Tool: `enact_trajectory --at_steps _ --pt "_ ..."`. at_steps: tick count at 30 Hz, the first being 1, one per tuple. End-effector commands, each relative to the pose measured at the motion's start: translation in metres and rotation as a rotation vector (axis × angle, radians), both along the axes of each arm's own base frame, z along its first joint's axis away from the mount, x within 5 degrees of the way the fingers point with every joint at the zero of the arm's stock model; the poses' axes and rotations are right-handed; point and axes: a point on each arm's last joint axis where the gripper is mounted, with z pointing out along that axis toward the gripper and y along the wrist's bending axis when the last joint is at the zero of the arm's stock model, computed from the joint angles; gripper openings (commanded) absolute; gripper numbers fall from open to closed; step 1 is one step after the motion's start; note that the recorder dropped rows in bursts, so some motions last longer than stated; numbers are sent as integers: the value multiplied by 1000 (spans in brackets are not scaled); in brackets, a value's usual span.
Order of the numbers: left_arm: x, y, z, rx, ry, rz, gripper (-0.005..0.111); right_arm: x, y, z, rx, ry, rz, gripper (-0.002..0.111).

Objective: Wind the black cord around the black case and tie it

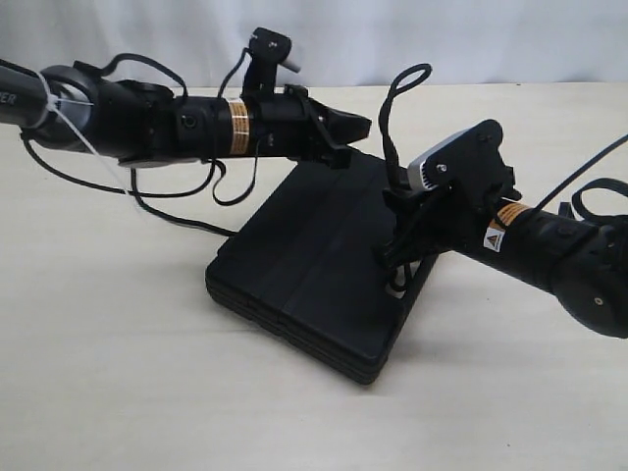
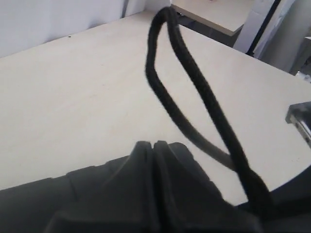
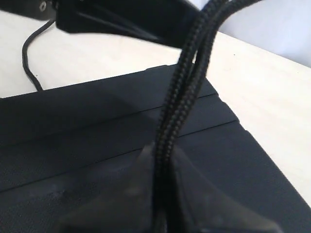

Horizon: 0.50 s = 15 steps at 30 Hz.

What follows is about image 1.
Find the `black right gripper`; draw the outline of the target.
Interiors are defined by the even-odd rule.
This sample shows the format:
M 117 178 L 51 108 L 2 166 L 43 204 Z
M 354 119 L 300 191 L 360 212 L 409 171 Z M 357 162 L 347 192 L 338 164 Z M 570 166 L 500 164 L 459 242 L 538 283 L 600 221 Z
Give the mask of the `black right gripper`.
M 392 237 L 375 248 L 375 259 L 385 268 L 465 250 L 482 238 L 480 227 L 497 214 L 501 201 L 520 198 L 513 168 L 501 161 L 421 163 L 401 172 L 405 183 L 416 175 L 429 188 L 391 185 L 384 189 L 385 206 L 395 221 Z

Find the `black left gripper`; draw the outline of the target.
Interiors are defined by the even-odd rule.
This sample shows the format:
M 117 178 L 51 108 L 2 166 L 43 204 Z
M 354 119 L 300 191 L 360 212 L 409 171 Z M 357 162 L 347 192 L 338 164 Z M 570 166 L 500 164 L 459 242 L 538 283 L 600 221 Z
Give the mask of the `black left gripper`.
M 287 157 L 332 169 L 350 165 L 349 144 L 366 139 L 371 120 L 326 106 L 306 88 L 290 85 L 282 93 L 246 93 L 248 156 Z

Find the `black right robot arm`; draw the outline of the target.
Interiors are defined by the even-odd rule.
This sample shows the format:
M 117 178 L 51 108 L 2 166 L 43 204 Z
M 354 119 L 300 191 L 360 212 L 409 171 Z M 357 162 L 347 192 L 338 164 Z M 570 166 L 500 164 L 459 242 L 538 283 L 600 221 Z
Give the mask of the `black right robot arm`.
M 376 253 L 394 269 L 456 252 L 554 296 L 585 328 L 627 337 L 627 226 L 596 224 L 519 204 L 514 172 L 484 164 L 436 188 L 389 188 L 396 225 Z

